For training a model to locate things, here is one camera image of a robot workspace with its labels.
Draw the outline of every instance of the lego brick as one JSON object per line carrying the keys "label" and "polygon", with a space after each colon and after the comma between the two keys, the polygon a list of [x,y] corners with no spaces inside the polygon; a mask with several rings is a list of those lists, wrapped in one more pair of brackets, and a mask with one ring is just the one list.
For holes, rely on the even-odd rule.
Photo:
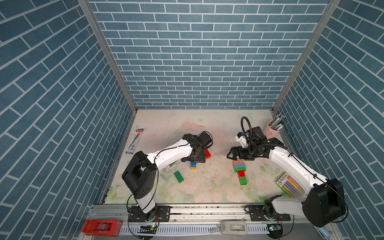
{"label": "lego brick", "polygon": [[244,173],[244,171],[243,171],[243,170],[238,171],[238,172],[237,172],[237,176],[238,176],[239,178],[241,178],[241,177],[245,177],[245,173]]}
{"label": "lego brick", "polygon": [[241,185],[241,186],[247,184],[247,179],[246,179],[246,177],[241,177],[241,178],[239,178],[239,181],[240,181],[240,185]]}
{"label": "lego brick", "polygon": [[234,164],[233,167],[234,168],[245,167],[245,164]]}
{"label": "lego brick", "polygon": [[245,171],[245,167],[236,167],[236,165],[233,166],[233,170],[235,172],[239,172],[239,171]]}
{"label": "lego brick", "polygon": [[181,173],[180,173],[179,171],[176,171],[176,172],[174,173],[174,175],[175,175],[175,177],[176,177],[176,179],[177,179],[177,181],[178,181],[179,183],[182,183],[182,182],[184,181],[184,178],[183,178],[183,176],[181,176]]}

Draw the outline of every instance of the marker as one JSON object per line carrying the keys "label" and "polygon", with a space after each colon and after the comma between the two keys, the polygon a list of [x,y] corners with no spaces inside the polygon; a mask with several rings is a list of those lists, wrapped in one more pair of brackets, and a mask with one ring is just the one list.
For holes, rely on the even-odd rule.
{"label": "marker", "polygon": [[288,179],[289,179],[294,185],[300,187],[300,185],[297,184],[297,182],[295,182],[295,181],[291,178],[291,176],[288,176]]}
{"label": "marker", "polygon": [[280,119],[280,117],[281,117],[281,113],[277,115],[277,117],[271,122],[270,127],[272,127],[278,121],[278,119]]}
{"label": "marker", "polygon": [[288,197],[292,197],[292,195],[283,187],[281,187],[281,190],[288,196]]}
{"label": "marker", "polygon": [[140,136],[140,133],[138,133],[138,134],[136,135],[135,139],[132,141],[132,143],[129,145],[128,148],[131,148],[131,147],[132,147],[133,142],[134,142],[139,136]]}
{"label": "marker", "polygon": [[286,186],[292,191],[292,193],[293,193],[294,196],[298,196],[298,192],[295,190],[294,187],[290,186],[290,183],[285,182],[284,185],[286,185]]}
{"label": "marker", "polygon": [[294,188],[299,190],[299,188],[296,186],[296,184],[294,184],[289,178],[287,179],[287,182],[289,182]]}
{"label": "marker", "polygon": [[287,188],[286,185],[283,185],[283,187],[285,188],[285,190],[287,190],[292,196],[294,196],[293,192],[291,190],[289,190],[289,188]]}

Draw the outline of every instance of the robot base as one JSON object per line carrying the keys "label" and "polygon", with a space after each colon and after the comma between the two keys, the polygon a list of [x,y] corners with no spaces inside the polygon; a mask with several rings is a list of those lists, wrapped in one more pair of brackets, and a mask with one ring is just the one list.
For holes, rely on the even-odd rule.
{"label": "robot base", "polygon": [[[157,206],[157,210],[155,212],[159,213],[159,221],[160,222],[169,222],[169,215],[170,215],[170,206]],[[145,222],[150,220],[149,216],[153,214],[152,212],[149,212],[147,214],[143,213],[141,208],[139,206],[133,206],[131,208],[131,215],[129,216],[129,222]]]}
{"label": "robot base", "polygon": [[251,217],[251,221],[257,222],[257,221],[274,221],[277,218],[280,218],[282,221],[290,221],[291,217],[289,214],[275,214],[275,215],[269,215],[266,210],[268,207],[266,207],[267,204],[254,204],[254,205],[247,205],[249,216]]}

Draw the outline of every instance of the brick pattern wall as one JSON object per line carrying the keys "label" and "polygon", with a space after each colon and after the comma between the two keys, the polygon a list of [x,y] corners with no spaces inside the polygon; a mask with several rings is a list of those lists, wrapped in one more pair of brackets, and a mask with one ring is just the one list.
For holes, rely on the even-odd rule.
{"label": "brick pattern wall", "polygon": [[328,0],[91,0],[139,109],[270,109]]}
{"label": "brick pattern wall", "polygon": [[0,2],[0,239],[73,239],[132,112],[76,0]]}
{"label": "brick pattern wall", "polygon": [[383,12],[342,0],[281,106],[296,153],[344,186],[344,239],[383,239]]}

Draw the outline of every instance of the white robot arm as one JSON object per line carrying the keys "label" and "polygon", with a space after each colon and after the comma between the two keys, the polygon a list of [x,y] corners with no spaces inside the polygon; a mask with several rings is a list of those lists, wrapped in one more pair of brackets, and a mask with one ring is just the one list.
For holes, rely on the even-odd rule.
{"label": "white robot arm", "polygon": [[212,137],[206,132],[199,135],[185,134],[175,144],[160,151],[144,154],[135,153],[122,174],[144,214],[156,207],[151,190],[156,172],[181,159],[182,162],[205,162],[205,150],[212,146]]}
{"label": "white robot arm", "polygon": [[[243,119],[250,129],[244,131]],[[316,227],[334,221],[346,213],[344,190],[337,179],[327,179],[291,153],[276,138],[266,139],[260,127],[252,128],[249,120],[241,120],[243,132],[236,140],[241,146],[231,148],[227,158],[253,161],[265,157],[277,163],[304,190],[305,198],[274,196],[265,201],[264,210],[269,219],[276,214],[306,217]]]}

